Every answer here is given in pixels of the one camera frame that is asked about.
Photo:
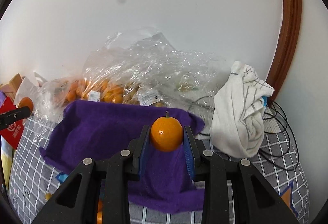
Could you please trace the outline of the small orange with stem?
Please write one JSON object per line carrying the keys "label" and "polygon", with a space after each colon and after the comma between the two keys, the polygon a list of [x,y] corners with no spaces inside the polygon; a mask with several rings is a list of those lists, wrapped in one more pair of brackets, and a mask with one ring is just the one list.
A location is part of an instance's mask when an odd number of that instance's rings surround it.
{"label": "small orange with stem", "polygon": [[166,111],[165,116],[159,117],[152,124],[150,139],[154,148],[161,152],[175,151],[182,144],[182,125]]}

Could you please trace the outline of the red paper bag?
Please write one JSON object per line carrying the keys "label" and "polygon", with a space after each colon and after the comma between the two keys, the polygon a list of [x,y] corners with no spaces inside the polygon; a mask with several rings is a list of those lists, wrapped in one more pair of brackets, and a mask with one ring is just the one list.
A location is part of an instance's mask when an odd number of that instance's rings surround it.
{"label": "red paper bag", "polygon": [[1,136],[16,150],[23,133],[22,110],[7,97],[1,105]]}

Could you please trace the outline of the orange star patch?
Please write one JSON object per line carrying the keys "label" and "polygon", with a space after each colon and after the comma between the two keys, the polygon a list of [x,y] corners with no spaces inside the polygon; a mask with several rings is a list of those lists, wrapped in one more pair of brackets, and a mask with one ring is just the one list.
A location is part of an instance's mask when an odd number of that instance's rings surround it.
{"label": "orange star patch", "polygon": [[292,204],[292,191],[294,187],[294,182],[291,181],[287,187],[281,192],[280,197],[285,202],[287,207],[291,210],[296,218],[298,218],[298,212],[296,211],[295,207]]}

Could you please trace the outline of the white plastic bag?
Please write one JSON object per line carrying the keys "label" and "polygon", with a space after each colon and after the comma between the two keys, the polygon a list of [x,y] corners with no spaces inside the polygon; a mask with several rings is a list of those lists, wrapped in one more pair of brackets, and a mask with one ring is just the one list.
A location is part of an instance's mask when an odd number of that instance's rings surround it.
{"label": "white plastic bag", "polygon": [[47,80],[36,71],[33,72],[33,75],[34,79],[32,81],[26,76],[23,78],[13,102],[16,106],[18,106],[24,97],[30,98],[33,104],[36,105],[40,96],[40,89]]}

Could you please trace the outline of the oval kumquat orange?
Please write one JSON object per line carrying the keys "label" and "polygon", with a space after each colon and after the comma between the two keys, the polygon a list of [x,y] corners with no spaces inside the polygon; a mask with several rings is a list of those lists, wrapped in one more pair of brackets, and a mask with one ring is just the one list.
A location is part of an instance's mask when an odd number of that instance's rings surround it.
{"label": "oval kumquat orange", "polygon": [[99,199],[98,212],[97,212],[97,224],[102,224],[102,209],[103,209],[103,202],[101,199]]}

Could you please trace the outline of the purple towel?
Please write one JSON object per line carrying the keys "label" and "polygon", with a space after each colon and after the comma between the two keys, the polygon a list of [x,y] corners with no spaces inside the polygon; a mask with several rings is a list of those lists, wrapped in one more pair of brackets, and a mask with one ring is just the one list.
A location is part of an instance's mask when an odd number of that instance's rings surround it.
{"label": "purple towel", "polygon": [[[205,123],[181,109],[78,100],[69,104],[54,128],[47,147],[40,148],[45,162],[70,174],[86,157],[95,161],[112,157],[140,137],[144,125],[169,114],[195,134]],[[200,211],[204,191],[192,183],[183,148],[160,152],[150,147],[147,167],[140,181],[128,183],[130,202],[164,213]]]}

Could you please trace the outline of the white grey-striped cloth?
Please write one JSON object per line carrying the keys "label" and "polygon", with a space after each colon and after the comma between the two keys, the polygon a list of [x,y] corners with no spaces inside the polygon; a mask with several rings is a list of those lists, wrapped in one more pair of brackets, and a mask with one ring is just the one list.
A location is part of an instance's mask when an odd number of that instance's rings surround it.
{"label": "white grey-striped cloth", "polygon": [[253,67],[234,62],[227,82],[213,100],[213,146],[235,158],[255,156],[264,137],[265,98],[273,93],[274,88],[260,79]]}

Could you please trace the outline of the clear plastic bag of oranges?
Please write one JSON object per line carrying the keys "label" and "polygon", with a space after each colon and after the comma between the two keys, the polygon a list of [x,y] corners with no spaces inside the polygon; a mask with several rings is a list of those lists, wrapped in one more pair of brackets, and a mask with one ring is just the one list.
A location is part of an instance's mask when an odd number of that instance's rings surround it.
{"label": "clear plastic bag of oranges", "polygon": [[163,33],[136,30],[116,33],[89,54],[83,67],[87,90],[122,87],[125,103],[212,111],[229,64],[220,54],[177,50]]}

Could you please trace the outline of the brown wooden door frame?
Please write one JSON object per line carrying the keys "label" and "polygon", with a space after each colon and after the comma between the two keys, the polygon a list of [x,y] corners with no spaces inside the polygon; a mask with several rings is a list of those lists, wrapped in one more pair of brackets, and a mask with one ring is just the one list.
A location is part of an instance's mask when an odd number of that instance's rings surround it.
{"label": "brown wooden door frame", "polygon": [[273,100],[277,98],[294,58],[300,32],[301,17],[302,0],[283,0],[279,38],[267,77],[267,83],[275,89],[272,96]]}

